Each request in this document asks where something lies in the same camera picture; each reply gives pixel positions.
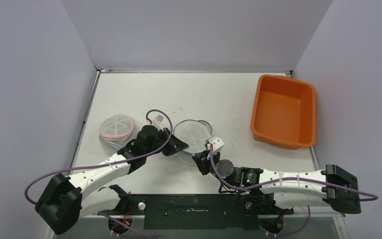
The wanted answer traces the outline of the blue-trimmed mesh laundry bag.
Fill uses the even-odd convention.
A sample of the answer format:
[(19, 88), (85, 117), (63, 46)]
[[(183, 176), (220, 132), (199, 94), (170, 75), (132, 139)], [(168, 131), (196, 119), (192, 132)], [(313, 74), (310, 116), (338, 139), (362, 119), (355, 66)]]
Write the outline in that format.
[(174, 127), (173, 133), (177, 139), (189, 146), (180, 153), (179, 159), (186, 166), (196, 167), (192, 156), (206, 150), (205, 141), (213, 134), (211, 124), (205, 120), (186, 119)]

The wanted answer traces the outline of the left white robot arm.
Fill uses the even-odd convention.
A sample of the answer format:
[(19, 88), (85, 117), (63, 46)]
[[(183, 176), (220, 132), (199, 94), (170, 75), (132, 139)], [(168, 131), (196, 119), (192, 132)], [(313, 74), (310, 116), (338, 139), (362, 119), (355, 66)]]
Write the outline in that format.
[(126, 192), (119, 186), (106, 186), (116, 178), (138, 170), (146, 159), (157, 153), (171, 156), (189, 145), (167, 128), (146, 125), (123, 148), (93, 167), (83, 167), (76, 174), (54, 175), (35, 204), (35, 210), (57, 234), (63, 234), (85, 216), (112, 210), (127, 211)]

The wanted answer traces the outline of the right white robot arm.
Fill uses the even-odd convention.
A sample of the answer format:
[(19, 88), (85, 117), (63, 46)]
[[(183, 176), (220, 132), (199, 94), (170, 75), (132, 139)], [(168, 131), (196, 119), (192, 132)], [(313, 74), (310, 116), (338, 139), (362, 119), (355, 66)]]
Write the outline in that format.
[(311, 172), (236, 167), (207, 150), (192, 159), (202, 175), (212, 174), (228, 192), (263, 196), (261, 206), (269, 214), (304, 206), (330, 206), (343, 214), (362, 211), (357, 177), (337, 165)]

